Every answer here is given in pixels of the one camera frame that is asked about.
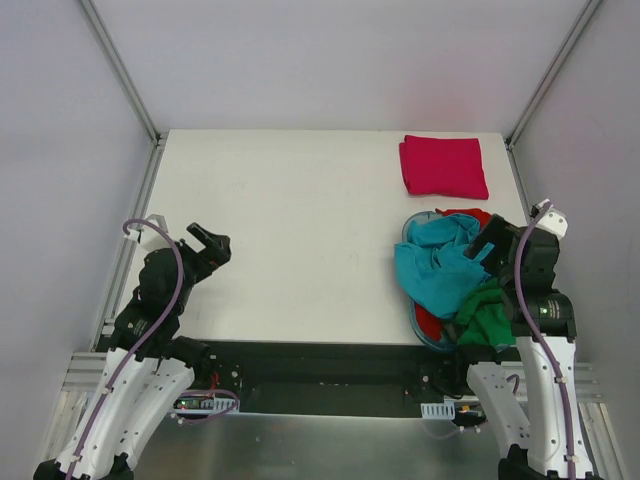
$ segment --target blue cloth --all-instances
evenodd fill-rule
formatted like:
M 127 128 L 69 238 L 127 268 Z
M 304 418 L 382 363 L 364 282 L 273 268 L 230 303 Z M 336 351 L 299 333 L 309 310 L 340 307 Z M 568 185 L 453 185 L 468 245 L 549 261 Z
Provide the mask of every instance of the blue cloth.
M 412 222 L 407 242 L 395 247 L 398 282 L 438 318 L 452 319 L 466 296 L 489 278 L 480 261 L 492 245 L 473 260 L 463 254 L 479 232 L 478 220 L 456 213 L 423 225 Z

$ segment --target red cloth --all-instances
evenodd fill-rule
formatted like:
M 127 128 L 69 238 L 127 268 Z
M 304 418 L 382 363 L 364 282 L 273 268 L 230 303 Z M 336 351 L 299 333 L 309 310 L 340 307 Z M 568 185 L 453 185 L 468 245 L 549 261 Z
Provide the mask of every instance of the red cloth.
M 481 208 L 467 208 L 467 209 L 450 209 L 450 210 L 440 210 L 436 208 L 436 212 L 441 214 L 443 217 L 447 217 L 449 215 L 453 215 L 454 213 L 463 213 L 465 215 L 470 215 L 474 217 L 478 222 L 480 222 L 480 228 L 484 228 L 484 226 L 489 223 L 489 219 L 491 218 L 491 214 L 485 212 Z M 418 326 L 420 330 L 429 338 L 440 341 L 442 338 L 442 322 L 438 317 L 432 315 L 428 310 L 426 310 L 422 305 L 419 305 L 413 302 L 416 311 L 416 321 L 418 322 Z
M 400 167 L 411 195 L 489 198 L 477 138 L 407 135 L 400 144 Z
M 436 342 L 442 338 L 442 322 L 428 312 L 422 305 L 413 302 L 416 309 L 416 322 L 422 333 Z
M 489 223 L 489 220 L 491 219 L 491 214 L 485 212 L 481 208 L 452 208 L 450 210 L 440 210 L 439 208 L 436 208 L 436 212 L 438 212 L 443 217 L 448 217 L 449 215 L 453 215 L 454 213 L 464 213 L 465 215 L 469 215 L 478 220 L 478 222 L 480 222 L 480 228 L 484 228 L 484 226 Z

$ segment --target folded red cloth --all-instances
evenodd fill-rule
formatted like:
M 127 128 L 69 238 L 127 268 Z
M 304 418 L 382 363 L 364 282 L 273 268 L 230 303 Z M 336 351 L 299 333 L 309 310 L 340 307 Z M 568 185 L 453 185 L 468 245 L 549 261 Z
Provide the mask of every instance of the folded red cloth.
M 400 167 L 411 195 L 489 198 L 477 138 L 407 135 L 400 144 Z

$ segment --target white table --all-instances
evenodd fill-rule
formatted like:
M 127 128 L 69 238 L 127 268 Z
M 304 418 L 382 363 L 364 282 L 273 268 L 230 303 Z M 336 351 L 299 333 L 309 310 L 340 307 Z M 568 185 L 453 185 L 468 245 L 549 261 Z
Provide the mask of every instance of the white table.
M 525 216 L 499 134 L 477 137 L 486 201 L 410 197 L 398 144 L 410 132 L 173 130 L 147 213 L 202 246 L 198 222 L 231 237 L 231 262 L 193 289 L 181 335 L 207 340 L 417 344 L 393 246 L 409 216 L 480 207 Z M 137 285 L 137 249 L 121 307 Z

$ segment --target green cloth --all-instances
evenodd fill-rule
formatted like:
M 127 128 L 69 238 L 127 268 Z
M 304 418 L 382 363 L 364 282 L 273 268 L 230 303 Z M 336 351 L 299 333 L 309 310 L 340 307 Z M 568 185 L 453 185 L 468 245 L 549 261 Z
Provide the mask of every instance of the green cloth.
M 492 279 L 473 290 L 458 311 L 454 322 L 464 329 L 458 345 L 513 345 L 511 324 L 504 314 L 502 291 Z

